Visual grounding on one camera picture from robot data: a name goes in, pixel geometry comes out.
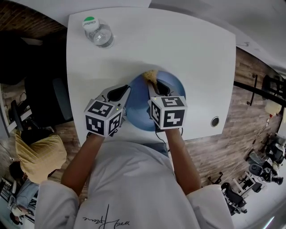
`white shirt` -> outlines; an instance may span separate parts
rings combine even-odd
[[[170,160],[129,142],[101,146],[79,206],[76,193],[59,183],[40,185],[35,229],[233,229],[219,185],[187,196]]]

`person's arm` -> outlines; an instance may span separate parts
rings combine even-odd
[[[61,184],[80,195],[104,137],[91,134],[63,173]]]
[[[172,155],[175,176],[185,195],[202,187],[200,175],[186,149],[179,129],[165,130]]]

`blue plate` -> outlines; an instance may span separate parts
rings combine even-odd
[[[158,71],[157,79],[163,80],[177,89],[179,95],[186,97],[182,83],[171,73]],[[131,93],[126,104],[126,113],[128,120],[137,128],[145,131],[155,131],[155,124],[150,119],[147,109],[149,108],[148,86],[140,75],[130,84]]]

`bottle cap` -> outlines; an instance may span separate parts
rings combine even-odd
[[[98,20],[98,18],[87,17],[82,22],[82,26],[83,26],[85,31],[93,32],[99,27],[99,20]]]

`green dot sticker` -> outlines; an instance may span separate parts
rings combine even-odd
[[[94,20],[94,17],[87,17],[87,18],[85,18],[84,21],[92,21],[92,20]]]

